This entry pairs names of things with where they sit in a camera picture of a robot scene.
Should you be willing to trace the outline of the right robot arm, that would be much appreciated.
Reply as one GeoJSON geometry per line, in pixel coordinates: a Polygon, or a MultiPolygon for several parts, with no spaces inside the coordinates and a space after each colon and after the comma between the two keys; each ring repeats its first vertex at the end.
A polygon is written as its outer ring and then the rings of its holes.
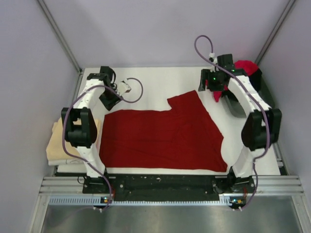
{"type": "Polygon", "coordinates": [[[227,190],[238,192],[248,187],[256,191],[256,162],[278,141],[282,112],[272,108],[260,96],[259,68],[249,75],[244,68],[234,64],[232,54],[215,56],[211,52],[204,60],[211,68],[202,69],[199,91],[208,89],[213,93],[233,95],[246,115],[241,131],[243,148],[226,180],[217,183],[215,188],[220,193],[227,190]]]}

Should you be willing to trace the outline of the dark red t shirt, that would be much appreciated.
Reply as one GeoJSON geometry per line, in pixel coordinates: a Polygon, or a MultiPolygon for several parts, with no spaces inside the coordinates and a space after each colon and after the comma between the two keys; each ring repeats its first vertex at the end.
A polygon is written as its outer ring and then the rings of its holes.
{"type": "Polygon", "coordinates": [[[167,100],[170,109],[119,110],[104,118],[99,156],[112,168],[226,172],[223,135],[196,91],[167,100]]]}

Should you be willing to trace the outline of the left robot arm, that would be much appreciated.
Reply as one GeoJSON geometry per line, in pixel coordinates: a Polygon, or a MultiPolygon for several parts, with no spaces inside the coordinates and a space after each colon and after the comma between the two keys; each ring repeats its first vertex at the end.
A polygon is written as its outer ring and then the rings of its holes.
{"type": "Polygon", "coordinates": [[[112,68],[100,67],[98,73],[88,75],[83,92],[73,105],[61,111],[63,150],[68,156],[83,162],[86,175],[95,178],[93,186],[102,193],[110,188],[110,180],[103,176],[105,166],[96,146],[99,127],[92,110],[100,102],[110,111],[121,101],[115,79],[116,73],[112,68]]]}

